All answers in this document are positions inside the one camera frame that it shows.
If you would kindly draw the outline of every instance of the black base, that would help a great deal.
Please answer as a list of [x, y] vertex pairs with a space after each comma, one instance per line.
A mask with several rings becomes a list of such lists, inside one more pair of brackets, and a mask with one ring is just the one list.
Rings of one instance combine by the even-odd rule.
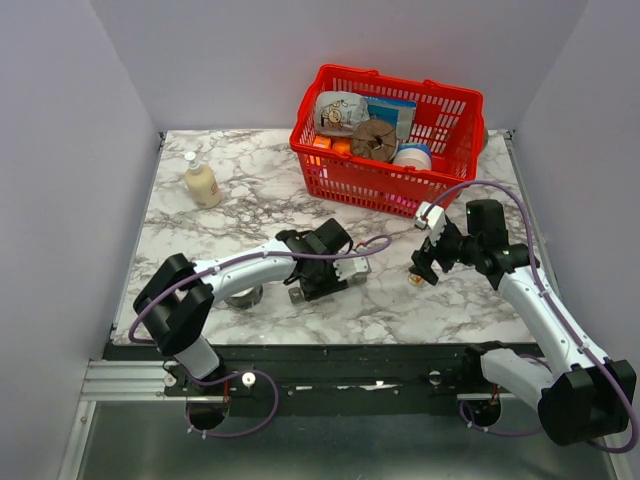
[[[492, 385], [463, 370], [469, 344], [432, 345], [218, 345], [225, 371], [255, 368], [278, 385], [278, 415], [457, 415], [456, 395], [491, 393]], [[516, 353], [541, 355], [534, 343], [508, 344]], [[155, 348], [107, 345], [105, 360], [165, 360]], [[187, 382], [181, 367], [172, 373], [176, 386], [169, 396], [222, 395], [222, 386], [199, 388]], [[382, 380], [388, 388], [365, 390]], [[252, 390], [240, 379], [230, 382], [230, 415], [263, 417], [273, 405], [273, 392], [258, 377]]]

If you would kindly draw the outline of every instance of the metal floor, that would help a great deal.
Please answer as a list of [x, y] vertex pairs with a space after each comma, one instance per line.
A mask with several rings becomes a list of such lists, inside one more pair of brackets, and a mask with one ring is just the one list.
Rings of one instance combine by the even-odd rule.
[[[535, 413], [503, 401], [497, 427], [535, 425]], [[587, 445], [558, 447], [544, 434], [498, 438], [457, 417], [280, 417], [249, 437], [187, 435], [184, 405], [99, 405], [79, 478], [84, 480], [607, 480], [607, 455]], [[230, 419], [225, 431], [254, 425]]]

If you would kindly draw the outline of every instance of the lotion bottle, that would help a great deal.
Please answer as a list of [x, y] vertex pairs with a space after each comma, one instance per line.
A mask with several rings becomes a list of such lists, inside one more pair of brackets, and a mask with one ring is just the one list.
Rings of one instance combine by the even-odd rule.
[[189, 193], [195, 204], [200, 208], [213, 208], [220, 200], [222, 194], [218, 188], [213, 170], [206, 163], [198, 160], [195, 152], [188, 152], [184, 159], [189, 162], [189, 169], [184, 174], [184, 181], [189, 188]]

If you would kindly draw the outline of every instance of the brown round object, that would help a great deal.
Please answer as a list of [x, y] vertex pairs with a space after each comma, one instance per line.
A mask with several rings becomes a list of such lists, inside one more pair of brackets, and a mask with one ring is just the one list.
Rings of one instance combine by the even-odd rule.
[[352, 154], [377, 162], [389, 163], [396, 146], [396, 129], [382, 120], [362, 122], [351, 139]]

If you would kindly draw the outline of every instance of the tape roll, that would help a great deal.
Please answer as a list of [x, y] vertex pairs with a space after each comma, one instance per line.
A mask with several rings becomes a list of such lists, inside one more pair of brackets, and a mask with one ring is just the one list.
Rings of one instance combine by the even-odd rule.
[[421, 143], [405, 143], [398, 148], [393, 164], [414, 167], [416, 170], [431, 170], [431, 151]]
[[382, 120], [362, 122], [351, 139], [351, 153], [376, 162], [389, 163], [397, 146], [396, 129]]

